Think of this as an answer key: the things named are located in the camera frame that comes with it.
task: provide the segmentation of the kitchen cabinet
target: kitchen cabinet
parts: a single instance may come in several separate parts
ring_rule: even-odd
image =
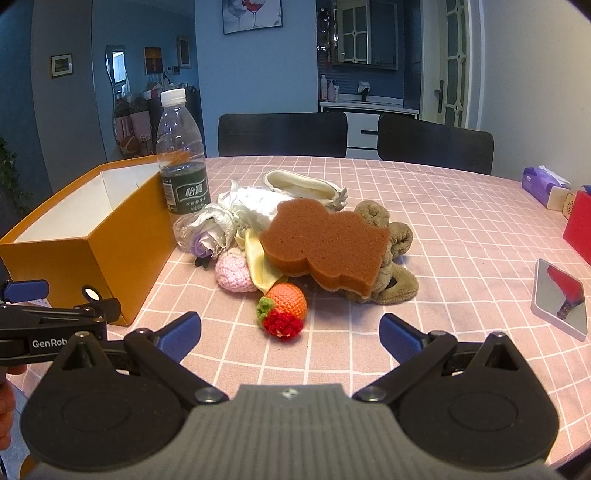
[[[347,158],[378,157],[378,122],[383,113],[394,113],[412,118],[418,117],[418,110],[403,108],[397,103],[361,102],[359,100],[337,100],[320,102],[320,112],[344,112],[347,116]]]

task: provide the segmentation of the wine glass painting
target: wine glass painting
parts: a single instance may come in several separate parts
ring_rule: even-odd
[[[222,0],[223,32],[282,27],[281,0]]]

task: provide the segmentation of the doorway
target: doorway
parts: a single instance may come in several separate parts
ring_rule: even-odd
[[[423,81],[420,119],[451,127],[476,128],[480,92],[479,0],[421,0]]]

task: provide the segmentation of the brown plush towel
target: brown plush towel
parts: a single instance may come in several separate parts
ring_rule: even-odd
[[[366,302],[373,300],[382,305],[391,305],[413,298],[418,291],[416,277],[406,268],[392,262],[399,255],[404,255],[413,242],[413,231],[406,223],[390,221],[388,211],[373,200],[361,202],[355,208],[368,225],[387,226],[390,232],[390,244],[382,259],[382,268],[372,288],[370,299],[363,299],[347,292],[350,300]]]

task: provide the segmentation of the plastic water bottle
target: plastic water bottle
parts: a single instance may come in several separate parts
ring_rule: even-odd
[[[185,107],[184,88],[162,92],[160,99],[164,108],[156,136],[160,177],[178,245],[189,251],[186,226],[211,203],[203,140]]]

